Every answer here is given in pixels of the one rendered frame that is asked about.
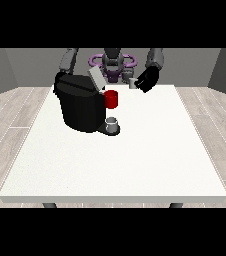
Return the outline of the black coffee machine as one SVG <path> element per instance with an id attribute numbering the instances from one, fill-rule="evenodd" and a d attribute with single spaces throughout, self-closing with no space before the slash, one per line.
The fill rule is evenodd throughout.
<path id="1" fill-rule="evenodd" d="M 119 123 L 116 132 L 106 131 L 106 91 L 98 91 L 89 76 L 61 71 L 56 74 L 53 90 L 60 101 L 63 120 L 67 126 L 79 132 L 101 132 L 115 136 L 120 133 Z"/>

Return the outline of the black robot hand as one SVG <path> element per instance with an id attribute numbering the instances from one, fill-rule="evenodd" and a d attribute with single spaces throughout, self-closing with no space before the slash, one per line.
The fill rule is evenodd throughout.
<path id="1" fill-rule="evenodd" d="M 159 69 L 156 66 L 148 67 L 134 82 L 135 86 L 147 93 L 159 80 Z"/>

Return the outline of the small grey cup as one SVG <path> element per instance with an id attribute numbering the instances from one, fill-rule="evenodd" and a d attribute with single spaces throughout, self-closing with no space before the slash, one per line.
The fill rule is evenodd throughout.
<path id="1" fill-rule="evenodd" d="M 115 117 L 108 117 L 105 120 L 105 124 L 106 124 L 106 131 L 109 133 L 114 133 L 118 129 L 118 121 Z"/>

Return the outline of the pale grey machine lid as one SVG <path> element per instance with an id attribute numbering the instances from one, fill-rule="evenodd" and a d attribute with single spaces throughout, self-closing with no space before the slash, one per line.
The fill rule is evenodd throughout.
<path id="1" fill-rule="evenodd" d="M 88 70 L 88 75 L 98 91 L 101 91 L 106 86 L 106 81 L 98 66 L 90 68 Z"/>

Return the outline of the red pod holder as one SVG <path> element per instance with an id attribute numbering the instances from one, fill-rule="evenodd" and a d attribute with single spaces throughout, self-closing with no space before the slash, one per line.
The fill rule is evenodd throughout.
<path id="1" fill-rule="evenodd" d="M 115 90 L 107 90 L 104 93 L 105 107 L 108 109 L 114 109 L 118 106 L 118 92 Z"/>

